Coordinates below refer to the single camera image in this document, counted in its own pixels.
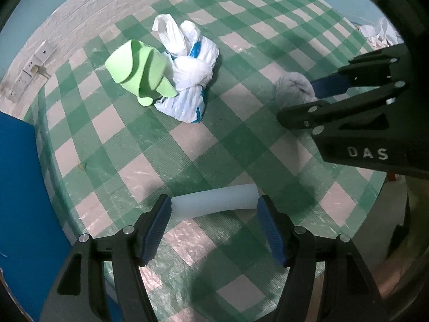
electrical socket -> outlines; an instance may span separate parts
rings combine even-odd
[[[31,72],[31,69],[34,67],[34,66],[41,66],[42,65],[42,61],[39,59],[39,58],[37,58],[36,56],[32,56],[31,58],[30,58],[30,60],[27,62],[27,64],[24,66],[24,71],[27,73],[27,74],[29,74],[31,77],[33,77],[33,76],[35,76],[35,74],[36,73],[32,73]]]
[[[23,88],[20,88],[17,85],[13,85],[12,89],[10,90],[10,92],[7,95],[7,98],[11,102],[17,103],[19,101],[19,99],[21,98],[23,93],[24,93]]]
[[[39,46],[39,48],[37,48],[36,52],[34,52],[34,55],[39,58],[43,64],[52,55],[53,52],[54,48],[45,40]]]
[[[27,74],[24,70],[21,70],[18,78],[15,81],[15,85],[18,88],[25,90],[32,79],[33,78],[29,74]]]

white plastic sheet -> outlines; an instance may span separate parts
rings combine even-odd
[[[361,25],[359,30],[375,49],[400,43],[396,30],[386,17],[380,18],[375,26]]]

white foam tube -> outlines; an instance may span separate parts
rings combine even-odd
[[[258,199],[256,184],[246,184],[176,196],[171,199],[171,208],[182,221],[221,211],[256,208]]]

white wall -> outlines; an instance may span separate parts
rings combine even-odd
[[[46,82],[46,79],[38,75],[17,105],[5,98],[20,70],[43,40],[48,40],[56,48],[55,53],[45,64],[48,73],[52,74],[76,50],[109,25],[130,14],[142,20],[145,13],[151,13],[150,5],[156,1],[158,0],[67,0],[64,2],[30,36],[7,70],[0,83],[0,110],[22,117],[40,87]]]

green checkered tablecloth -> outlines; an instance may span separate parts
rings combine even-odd
[[[140,106],[103,66],[131,38],[163,50],[151,33],[160,13],[194,21],[220,50],[201,123]],[[309,134],[279,126],[271,98],[286,70],[313,80],[370,50],[323,0],[161,0],[117,22],[52,75],[25,117],[64,232],[71,242],[111,235],[162,193],[255,182],[296,225],[355,234],[384,173],[323,162]],[[274,309],[287,271],[254,215],[171,219],[156,258],[141,268],[160,321],[253,321]]]

